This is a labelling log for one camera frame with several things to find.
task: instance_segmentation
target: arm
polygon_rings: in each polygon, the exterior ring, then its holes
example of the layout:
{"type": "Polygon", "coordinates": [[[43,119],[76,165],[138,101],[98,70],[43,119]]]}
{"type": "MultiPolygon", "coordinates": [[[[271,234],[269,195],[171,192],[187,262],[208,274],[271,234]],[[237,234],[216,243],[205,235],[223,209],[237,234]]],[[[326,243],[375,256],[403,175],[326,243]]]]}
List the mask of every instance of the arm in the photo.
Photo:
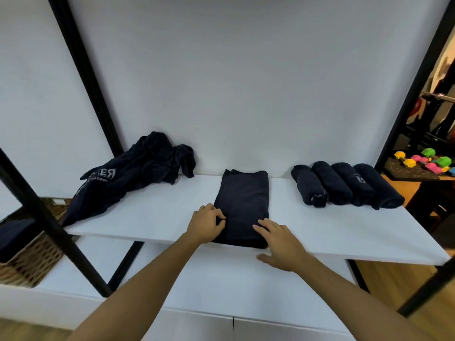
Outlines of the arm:
{"type": "Polygon", "coordinates": [[[308,254],[284,225],[258,220],[253,228],[267,241],[272,256],[258,259],[275,268],[293,271],[327,303],[357,341],[434,341],[432,337],[371,294],[324,266],[308,254]]]}
{"type": "Polygon", "coordinates": [[[213,241],[225,219],[212,204],[193,213],[187,231],[157,258],[106,299],[71,334],[68,341],[140,341],[191,255],[202,243],[213,241]]]}

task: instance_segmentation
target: wicker basket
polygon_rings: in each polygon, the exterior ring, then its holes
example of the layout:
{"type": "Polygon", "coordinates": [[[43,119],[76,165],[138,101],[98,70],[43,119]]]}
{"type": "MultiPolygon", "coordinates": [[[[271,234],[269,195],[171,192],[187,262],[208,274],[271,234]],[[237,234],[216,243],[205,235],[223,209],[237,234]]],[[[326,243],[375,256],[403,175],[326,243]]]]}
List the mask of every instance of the wicker basket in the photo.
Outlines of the wicker basket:
{"type": "MultiPolygon", "coordinates": [[[[42,198],[42,200],[59,222],[71,201],[71,199],[65,199],[65,205],[54,205],[51,198],[42,198]]],[[[2,223],[30,217],[23,208],[20,208],[2,223]]],[[[42,232],[7,263],[0,263],[0,283],[35,287],[62,256],[60,248],[45,232],[42,232]]]]}

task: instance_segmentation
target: folded shirt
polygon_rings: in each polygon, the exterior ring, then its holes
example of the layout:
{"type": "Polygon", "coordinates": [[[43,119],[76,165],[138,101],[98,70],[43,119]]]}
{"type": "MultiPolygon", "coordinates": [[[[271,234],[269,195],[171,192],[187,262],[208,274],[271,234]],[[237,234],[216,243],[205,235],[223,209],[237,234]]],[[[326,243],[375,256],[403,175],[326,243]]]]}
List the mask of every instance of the folded shirt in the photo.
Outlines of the folded shirt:
{"type": "Polygon", "coordinates": [[[180,167],[186,177],[194,177],[193,149],[184,144],[172,146],[164,133],[151,132],[125,153],[81,177],[86,181],[68,206],[62,226],[104,213],[128,191],[151,183],[174,184],[180,167]]]}
{"type": "Polygon", "coordinates": [[[42,231],[35,219],[11,220],[0,225],[0,263],[7,263],[42,231]]]}
{"type": "Polygon", "coordinates": [[[321,180],[322,186],[328,193],[328,200],[334,205],[346,205],[352,200],[352,191],[340,176],[325,161],[317,161],[311,171],[321,180]]]}
{"type": "Polygon", "coordinates": [[[358,207],[369,204],[374,195],[374,190],[351,165],[337,163],[332,165],[332,169],[351,189],[353,194],[351,204],[358,207]]]}
{"type": "Polygon", "coordinates": [[[297,183],[302,199],[308,206],[325,207],[328,199],[327,191],[322,187],[322,183],[310,166],[295,165],[291,171],[291,176],[297,183]]]}
{"type": "Polygon", "coordinates": [[[354,169],[374,190],[374,195],[369,204],[374,209],[397,208],[405,203],[401,196],[375,169],[368,164],[357,164],[354,169]]]}
{"type": "Polygon", "coordinates": [[[269,184],[265,171],[243,173],[226,170],[214,202],[226,217],[226,226],[215,243],[265,249],[267,242],[253,229],[268,218],[269,184]]]}

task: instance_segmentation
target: cabinet door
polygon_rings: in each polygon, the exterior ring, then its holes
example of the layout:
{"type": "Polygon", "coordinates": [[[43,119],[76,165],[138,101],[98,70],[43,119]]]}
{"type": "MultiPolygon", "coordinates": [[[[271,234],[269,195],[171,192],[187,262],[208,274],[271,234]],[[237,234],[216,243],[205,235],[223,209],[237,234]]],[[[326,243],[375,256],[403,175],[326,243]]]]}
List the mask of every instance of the cabinet door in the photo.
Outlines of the cabinet door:
{"type": "Polygon", "coordinates": [[[234,318],[235,341],[355,341],[351,335],[234,318]]]}
{"type": "Polygon", "coordinates": [[[162,309],[143,341],[234,341],[232,318],[162,309]]]}

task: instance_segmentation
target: hand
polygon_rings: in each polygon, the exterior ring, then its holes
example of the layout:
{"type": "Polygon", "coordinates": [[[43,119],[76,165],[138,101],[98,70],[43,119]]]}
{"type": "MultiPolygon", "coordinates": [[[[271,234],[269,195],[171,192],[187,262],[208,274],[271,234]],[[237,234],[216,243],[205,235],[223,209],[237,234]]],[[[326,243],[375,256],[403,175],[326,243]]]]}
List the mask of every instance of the hand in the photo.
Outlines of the hand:
{"type": "Polygon", "coordinates": [[[272,256],[260,254],[257,259],[272,267],[295,272],[309,256],[304,246],[287,226],[278,225],[270,219],[258,220],[258,223],[263,227],[253,225],[253,228],[265,238],[272,256]]]}
{"type": "Polygon", "coordinates": [[[226,225],[225,216],[220,209],[216,209],[211,203],[201,206],[198,211],[194,211],[193,217],[188,224],[186,234],[194,240],[197,245],[213,241],[224,229],[226,225]],[[216,219],[223,219],[216,224],[216,219]]]}

